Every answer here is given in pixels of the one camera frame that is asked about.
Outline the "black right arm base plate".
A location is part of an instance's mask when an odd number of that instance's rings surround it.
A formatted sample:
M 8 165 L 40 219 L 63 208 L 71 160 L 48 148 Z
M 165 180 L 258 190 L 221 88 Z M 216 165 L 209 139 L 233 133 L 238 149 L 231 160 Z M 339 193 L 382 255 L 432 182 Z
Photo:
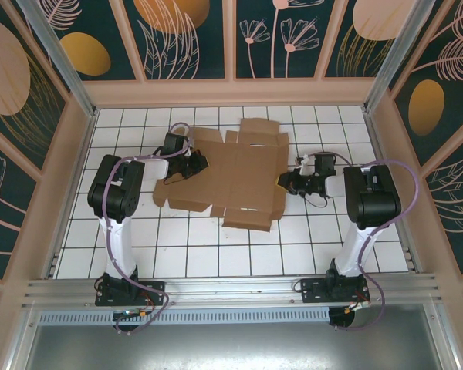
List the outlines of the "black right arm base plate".
M 326 278 L 306 278 L 300 281 L 304 303 L 344 303 L 370 301 L 367 281 L 363 276 L 340 277 L 336 281 Z

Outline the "brown cardboard paper box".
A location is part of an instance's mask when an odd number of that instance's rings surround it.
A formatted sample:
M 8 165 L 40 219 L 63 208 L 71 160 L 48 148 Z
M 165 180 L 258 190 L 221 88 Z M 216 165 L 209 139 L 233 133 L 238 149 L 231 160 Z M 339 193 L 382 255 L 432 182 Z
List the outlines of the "brown cardboard paper box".
M 194 144 L 208 168 L 185 180 L 158 180 L 154 203 L 172 209 L 211 211 L 226 227 L 270 231 L 284 214 L 286 191 L 276 185 L 288 170 L 289 135 L 279 122 L 244 118 L 237 131 L 196 126 Z

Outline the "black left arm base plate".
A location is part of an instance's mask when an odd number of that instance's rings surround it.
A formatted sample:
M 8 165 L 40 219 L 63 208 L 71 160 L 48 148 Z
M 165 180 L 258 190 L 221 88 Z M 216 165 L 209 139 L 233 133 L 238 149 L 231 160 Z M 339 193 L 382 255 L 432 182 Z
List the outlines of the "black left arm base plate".
M 95 305 L 97 307 L 146 306 L 149 298 L 155 306 L 163 304 L 161 293 L 165 285 L 163 281 L 141 282 L 147 289 L 139 288 L 124 279 L 101 281 L 96 286 Z

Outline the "grey metal sheet panel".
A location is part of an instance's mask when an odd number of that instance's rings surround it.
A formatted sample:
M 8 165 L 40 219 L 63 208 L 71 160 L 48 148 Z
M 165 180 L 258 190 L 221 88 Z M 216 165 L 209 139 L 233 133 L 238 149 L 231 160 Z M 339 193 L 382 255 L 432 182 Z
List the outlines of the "grey metal sheet panel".
M 395 305 L 373 327 L 325 322 L 180 324 L 133 335 L 33 316 L 9 370 L 463 370 L 435 306 Z

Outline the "aluminium mounting rail beam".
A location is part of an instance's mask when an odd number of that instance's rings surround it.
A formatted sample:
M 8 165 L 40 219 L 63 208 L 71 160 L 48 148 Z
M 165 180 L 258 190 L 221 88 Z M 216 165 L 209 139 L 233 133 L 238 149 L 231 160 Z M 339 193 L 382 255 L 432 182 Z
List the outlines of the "aluminium mounting rail beam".
M 442 299 L 433 274 L 371 274 L 387 304 L 422 304 Z M 298 277 L 166 278 L 169 308 L 260 308 L 300 306 Z M 30 281 L 21 307 L 37 310 L 93 310 L 93 279 Z

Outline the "aluminium frame post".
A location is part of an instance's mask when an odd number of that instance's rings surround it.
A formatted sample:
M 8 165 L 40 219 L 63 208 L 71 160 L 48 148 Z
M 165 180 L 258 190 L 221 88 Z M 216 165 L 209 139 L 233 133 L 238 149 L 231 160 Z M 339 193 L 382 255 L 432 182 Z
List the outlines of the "aluminium frame post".
M 387 91 L 390 81 L 404 61 L 414 44 L 419 32 L 427 21 L 436 0 L 415 0 L 408 17 L 398 36 L 390 47 L 386 59 L 382 63 L 368 96 L 363 103 L 363 113 L 372 113 Z
M 69 61 L 57 35 L 43 15 L 40 6 L 35 0 L 17 0 L 17 3 L 46 51 L 50 54 L 53 63 L 70 88 L 70 92 L 80 104 L 83 112 L 89 117 L 95 116 L 96 107 L 93 105 L 78 73 Z

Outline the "aluminium table side rail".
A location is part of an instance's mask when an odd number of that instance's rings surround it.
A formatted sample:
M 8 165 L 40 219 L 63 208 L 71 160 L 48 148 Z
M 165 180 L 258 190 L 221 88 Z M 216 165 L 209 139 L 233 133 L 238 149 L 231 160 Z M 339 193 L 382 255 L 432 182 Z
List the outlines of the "aluminium table side rail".
M 407 224 L 411 212 L 407 210 L 414 197 L 414 178 L 417 176 L 417 164 L 408 143 L 400 118 L 390 109 L 382 106 L 364 113 L 375 156 L 378 160 L 393 160 L 389 165 L 395 187 L 402 204 L 402 217 L 398 218 L 393 229 L 400 238 L 401 254 L 405 258 L 405 267 L 410 272 L 422 270 L 416 253 L 411 230 Z
M 52 229 L 49 248 L 42 267 L 43 280 L 51 279 L 55 271 L 55 263 L 63 248 L 70 211 L 76 200 L 83 164 L 89 152 L 98 115 L 99 110 L 94 108 L 94 111 L 86 119 L 84 127 L 79 131 L 79 139 L 69 145 L 63 144 L 60 153 L 55 153 L 53 158 L 53 183 L 49 195 L 56 202 L 56 218 L 53 218 L 51 211 L 49 216 L 51 220 L 55 220 L 55 227 Z

